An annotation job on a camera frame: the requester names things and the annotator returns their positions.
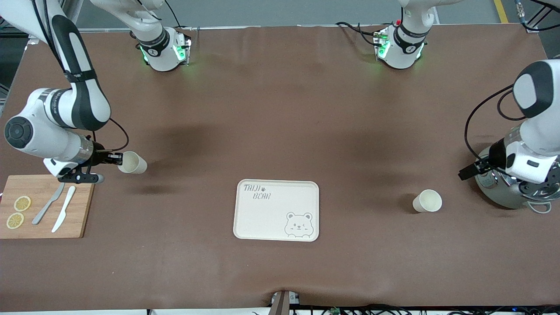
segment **bear illustration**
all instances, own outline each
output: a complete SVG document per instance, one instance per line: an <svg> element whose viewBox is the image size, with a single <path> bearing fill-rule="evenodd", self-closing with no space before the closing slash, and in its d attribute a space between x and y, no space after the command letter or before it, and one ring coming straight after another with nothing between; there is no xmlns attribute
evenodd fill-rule
<svg viewBox="0 0 560 315"><path fill-rule="evenodd" d="M313 234L313 226L311 225L311 213L307 212L304 215L296 215L293 212L289 212L286 215L286 218L288 219L288 223L286 224L284 231L286 232L286 234L288 234L288 237L293 235L296 238L309 238L311 234Z"/></svg>

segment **white tray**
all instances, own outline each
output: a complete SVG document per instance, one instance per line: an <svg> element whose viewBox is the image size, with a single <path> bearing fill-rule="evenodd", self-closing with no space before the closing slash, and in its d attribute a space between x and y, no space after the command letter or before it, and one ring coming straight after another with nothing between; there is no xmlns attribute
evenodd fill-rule
<svg viewBox="0 0 560 315"><path fill-rule="evenodd" d="M313 242L319 237L319 186L288 180L240 181L234 234L241 239Z"/></svg>

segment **white plastic knife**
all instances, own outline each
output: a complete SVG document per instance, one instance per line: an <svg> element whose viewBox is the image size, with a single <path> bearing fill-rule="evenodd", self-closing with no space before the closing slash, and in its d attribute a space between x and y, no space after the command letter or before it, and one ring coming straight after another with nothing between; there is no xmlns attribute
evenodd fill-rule
<svg viewBox="0 0 560 315"><path fill-rule="evenodd" d="M64 200L64 205L62 206L62 210L60 211L60 214L58 215L57 222L54 224L53 230L50 231L51 233L56 232L58 230L58 228L60 228L60 225L62 224L62 222L64 222L64 219L66 218L66 208L68 207L68 204L70 203L70 200L72 199L72 196L74 196L75 191L76 191L76 186L70 186L70 188L68 189L68 193L66 194L66 199Z"/></svg>
<svg viewBox="0 0 560 315"><path fill-rule="evenodd" d="M35 218L33 219L33 222L31 222L31 224L33 225L37 225L39 224L39 222L41 222L41 220L43 219L43 216L45 215L47 209L50 207L50 205L55 202L58 197L60 197L62 195L62 190L64 190L64 183L60 183L60 185L57 188L57 191L54 192L53 196L50 198L49 202L46 203L46 205L43 207L43 209L41 211L39 211L39 213L35 216Z"/></svg>

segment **lemon slice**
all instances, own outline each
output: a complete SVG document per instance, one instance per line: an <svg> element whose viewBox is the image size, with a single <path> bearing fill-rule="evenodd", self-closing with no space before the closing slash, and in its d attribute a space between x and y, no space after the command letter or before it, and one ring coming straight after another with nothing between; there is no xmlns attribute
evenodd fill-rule
<svg viewBox="0 0 560 315"><path fill-rule="evenodd" d="M21 196L13 203L13 208L19 212L25 211L29 209L29 207L31 207L31 198L28 196Z"/></svg>
<svg viewBox="0 0 560 315"><path fill-rule="evenodd" d="M19 212L11 214L6 221L6 226L11 230L17 229L24 223L24 218L24 215Z"/></svg>

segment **green led light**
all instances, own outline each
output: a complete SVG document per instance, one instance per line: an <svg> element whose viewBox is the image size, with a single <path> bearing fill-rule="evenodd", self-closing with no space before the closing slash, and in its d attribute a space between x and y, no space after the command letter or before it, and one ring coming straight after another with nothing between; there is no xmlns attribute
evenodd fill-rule
<svg viewBox="0 0 560 315"><path fill-rule="evenodd" d="M140 46L140 51L142 52L142 55L144 56L144 61L148 62L148 57L146 57L146 53L144 52L144 49L142 48L142 46Z"/></svg>
<svg viewBox="0 0 560 315"><path fill-rule="evenodd" d="M379 58L385 58L385 56L387 56L387 51L390 48L391 42L390 41L386 41L380 48L379 48L379 53L378 56Z"/></svg>
<svg viewBox="0 0 560 315"><path fill-rule="evenodd" d="M175 54L177 55L177 59L179 59L180 61L185 59L185 49L181 48L181 46L175 46L173 45L173 48L175 49Z"/></svg>
<svg viewBox="0 0 560 315"><path fill-rule="evenodd" d="M418 54L416 55L416 59L420 58L420 55L422 54L422 48L424 48L424 44L422 43L422 45L420 46L420 48L418 48Z"/></svg>

